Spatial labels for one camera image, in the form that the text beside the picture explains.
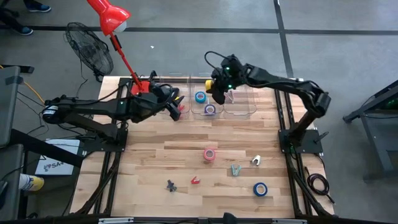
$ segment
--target shoe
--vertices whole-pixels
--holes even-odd
[[[43,5],[42,3],[39,3],[37,1],[32,1],[25,5],[26,5],[27,10],[29,10],[29,12],[50,12],[51,11],[50,6]]]
[[[31,35],[33,34],[33,30],[29,27],[21,27],[20,29],[12,29],[20,35]]]

